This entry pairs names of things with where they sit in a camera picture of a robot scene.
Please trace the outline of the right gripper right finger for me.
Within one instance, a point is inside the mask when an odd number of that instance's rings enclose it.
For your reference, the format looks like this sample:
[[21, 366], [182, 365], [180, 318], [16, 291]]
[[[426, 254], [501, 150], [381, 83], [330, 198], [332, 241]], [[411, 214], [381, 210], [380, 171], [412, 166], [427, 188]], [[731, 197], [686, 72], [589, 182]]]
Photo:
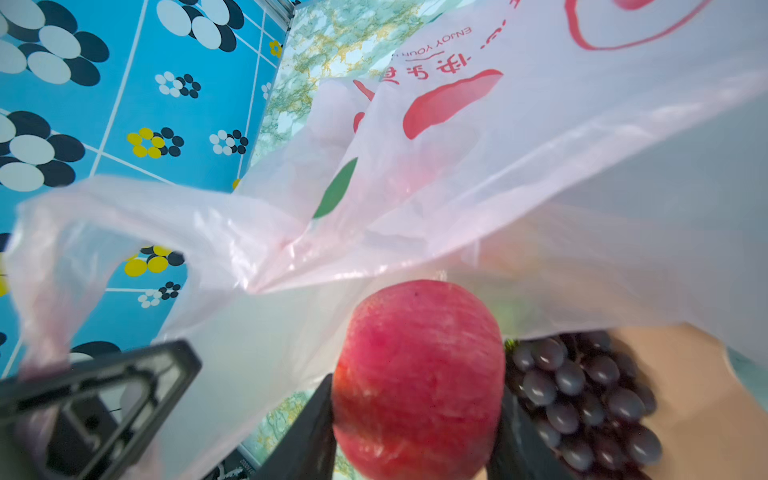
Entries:
[[489, 480], [567, 480], [567, 471], [545, 445], [518, 398], [505, 389], [491, 457]]

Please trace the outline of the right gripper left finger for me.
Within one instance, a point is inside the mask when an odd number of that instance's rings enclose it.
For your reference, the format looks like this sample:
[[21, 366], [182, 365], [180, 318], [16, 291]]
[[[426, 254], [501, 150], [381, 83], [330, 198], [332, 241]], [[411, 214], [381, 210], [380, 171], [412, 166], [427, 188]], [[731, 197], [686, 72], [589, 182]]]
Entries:
[[331, 401], [333, 375], [320, 383], [283, 439], [256, 471], [258, 480], [331, 480], [337, 442]]

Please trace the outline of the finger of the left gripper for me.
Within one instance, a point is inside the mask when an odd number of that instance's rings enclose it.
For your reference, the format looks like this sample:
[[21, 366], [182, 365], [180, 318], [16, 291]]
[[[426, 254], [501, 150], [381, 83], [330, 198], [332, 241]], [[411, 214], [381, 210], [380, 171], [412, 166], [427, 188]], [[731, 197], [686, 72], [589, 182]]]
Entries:
[[121, 478], [201, 369], [187, 342], [172, 341], [2, 380], [2, 478]]

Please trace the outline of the dark purple grape bunch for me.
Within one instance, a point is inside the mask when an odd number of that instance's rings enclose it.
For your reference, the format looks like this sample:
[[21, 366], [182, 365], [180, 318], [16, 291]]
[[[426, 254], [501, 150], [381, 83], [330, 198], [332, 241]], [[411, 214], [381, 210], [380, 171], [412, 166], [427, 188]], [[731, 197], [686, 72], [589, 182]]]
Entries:
[[504, 342], [506, 385], [569, 479], [645, 479], [663, 448], [658, 407], [634, 359], [605, 330]]

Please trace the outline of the red apple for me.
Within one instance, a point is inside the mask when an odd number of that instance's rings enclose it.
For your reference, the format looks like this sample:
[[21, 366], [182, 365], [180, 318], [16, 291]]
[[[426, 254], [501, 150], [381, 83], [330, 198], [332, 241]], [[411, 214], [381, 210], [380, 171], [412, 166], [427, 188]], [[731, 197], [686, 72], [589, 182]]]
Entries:
[[472, 479], [504, 391], [499, 325], [468, 290], [417, 280], [353, 311], [332, 380], [333, 431], [368, 479]]

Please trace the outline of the pink translucent plastic bag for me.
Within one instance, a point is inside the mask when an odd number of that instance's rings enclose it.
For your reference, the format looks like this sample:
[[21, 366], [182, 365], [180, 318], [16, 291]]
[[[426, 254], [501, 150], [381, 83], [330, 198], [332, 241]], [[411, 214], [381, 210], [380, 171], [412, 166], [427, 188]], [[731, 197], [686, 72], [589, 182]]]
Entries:
[[408, 280], [463, 286], [509, 337], [688, 324], [766, 363], [765, 2], [477, 1], [392, 67], [324, 81], [231, 194], [99, 176], [20, 206], [25, 379], [69, 368], [133, 250], [186, 258], [158, 338], [202, 368], [129, 478], [211, 470]]

